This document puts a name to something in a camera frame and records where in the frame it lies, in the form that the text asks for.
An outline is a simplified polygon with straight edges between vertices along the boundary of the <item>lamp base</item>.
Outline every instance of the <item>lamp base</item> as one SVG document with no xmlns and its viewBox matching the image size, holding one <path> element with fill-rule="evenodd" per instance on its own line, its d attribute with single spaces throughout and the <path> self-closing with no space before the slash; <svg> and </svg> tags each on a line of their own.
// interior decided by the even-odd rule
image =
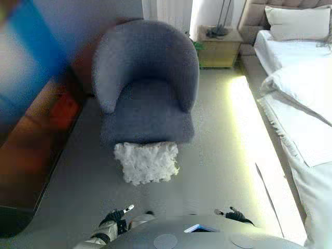
<svg viewBox="0 0 332 249">
<path fill-rule="evenodd" d="M 219 25 L 218 27 L 213 27 L 209 29 L 206 33 L 206 36 L 209 38 L 217 38 L 219 36 L 225 36 L 228 34 L 228 29 Z"/>
</svg>

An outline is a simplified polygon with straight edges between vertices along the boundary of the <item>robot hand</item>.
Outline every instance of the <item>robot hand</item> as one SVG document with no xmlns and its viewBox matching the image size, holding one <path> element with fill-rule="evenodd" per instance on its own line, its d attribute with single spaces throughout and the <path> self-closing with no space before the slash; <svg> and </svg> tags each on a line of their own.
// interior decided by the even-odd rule
<svg viewBox="0 0 332 249">
<path fill-rule="evenodd" d="M 127 223 L 122 217 L 131 211 L 134 205 L 130 205 L 124 210 L 113 210 L 100 222 L 90 240 L 79 243 L 74 249 L 101 248 L 109 242 L 117 239 L 118 235 L 127 232 Z"/>
<path fill-rule="evenodd" d="M 230 209 L 233 211 L 233 212 L 229 212 L 229 213 L 224 213 L 218 209 L 215 210 L 215 214 L 217 215 L 222 215 L 223 217 L 225 218 L 228 218 L 228 219 L 233 219 L 233 220 L 237 220 L 239 222 L 243 222 L 243 223 L 250 223 L 252 224 L 253 226 L 254 223 L 252 223 L 251 220 L 245 218 L 245 216 L 238 210 L 236 210 L 235 208 L 233 208 L 232 206 L 230 207 Z"/>
</svg>

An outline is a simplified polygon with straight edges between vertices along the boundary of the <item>lamp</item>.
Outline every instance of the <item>lamp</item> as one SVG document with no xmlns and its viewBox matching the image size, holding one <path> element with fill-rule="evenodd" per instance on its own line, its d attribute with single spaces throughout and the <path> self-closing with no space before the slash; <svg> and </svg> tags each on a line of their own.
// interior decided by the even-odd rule
<svg viewBox="0 0 332 249">
<path fill-rule="evenodd" d="M 223 0 L 222 10 L 220 11 L 220 16 L 219 16 L 217 26 L 207 30 L 207 33 L 206 33 L 207 37 L 217 38 L 219 36 L 225 36 L 225 35 L 228 34 L 228 30 L 225 28 L 225 23 L 226 23 L 226 19 L 227 19 L 227 16 L 228 16 L 228 11 L 229 11 L 229 7 L 230 7 L 231 2 L 232 2 L 232 0 L 229 0 L 226 16 L 225 16 L 225 20 L 224 20 L 224 24 L 222 25 L 222 24 L 220 24 L 220 20 L 222 18 L 224 5 L 225 5 L 225 0 Z"/>
</svg>

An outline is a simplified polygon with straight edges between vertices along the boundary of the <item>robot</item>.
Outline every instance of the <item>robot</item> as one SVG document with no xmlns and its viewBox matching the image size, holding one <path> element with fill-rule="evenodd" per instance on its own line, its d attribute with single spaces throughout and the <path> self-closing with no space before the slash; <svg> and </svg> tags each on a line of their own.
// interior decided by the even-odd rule
<svg viewBox="0 0 332 249">
<path fill-rule="evenodd" d="M 134 218 L 127 230 L 124 210 L 113 210 L 87 241 L 74 249 L 303 249 L 304 247 L 264 233 L 233 207 L 232 212 L 215 210 L 217 216 L 174 216 L 156 218 L 153 212 Z"/>
</svg>

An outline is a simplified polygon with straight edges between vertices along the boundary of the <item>bed frame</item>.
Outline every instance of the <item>bed frame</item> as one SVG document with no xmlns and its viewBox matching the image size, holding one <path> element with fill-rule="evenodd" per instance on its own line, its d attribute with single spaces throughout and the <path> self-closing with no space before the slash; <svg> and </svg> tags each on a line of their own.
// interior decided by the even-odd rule
<svg viewBox="0 0 332 249">
<path fill-rule="evenodd" d="M 238 30 L 244 40 L 244 43 L 240 48 L 240 63 L 241 69 L 247 81 L 255 99 L 260 98 L 258 89 L 261 86 L 263 80 L 267 77 L 265 70 L 263 69 L 259 59 L 256 56 L 256 52 L 253 48 L 257 33 L 260 30 L 270 30 L 268 23 L 265 6 L 271 6 L 275 8 L 287 8 L 287 9 L 306 9 L 315 8 L 323 5 L 332 4 L 332 0 L 247 0 L 242 12 L 242 17 L 239 22 Z M 257 104 L 259 112 L 263 118 L 267 131 L 270 135 L 276 154 L 280 160 L 281 166 L 284 170 L 285 177 L 288 181 L 289 187 L 294 196 L 297 208 L 299 210 L 303 224 L 306 220 L 306 213 L 300 202 L 299 194 L 295 186 L 291 169 L 289 167 L 286 154 L 282 148 L 281 141 L 277 136 L 274 128 L 267 119 L 263 109 Z"/>
</svg>

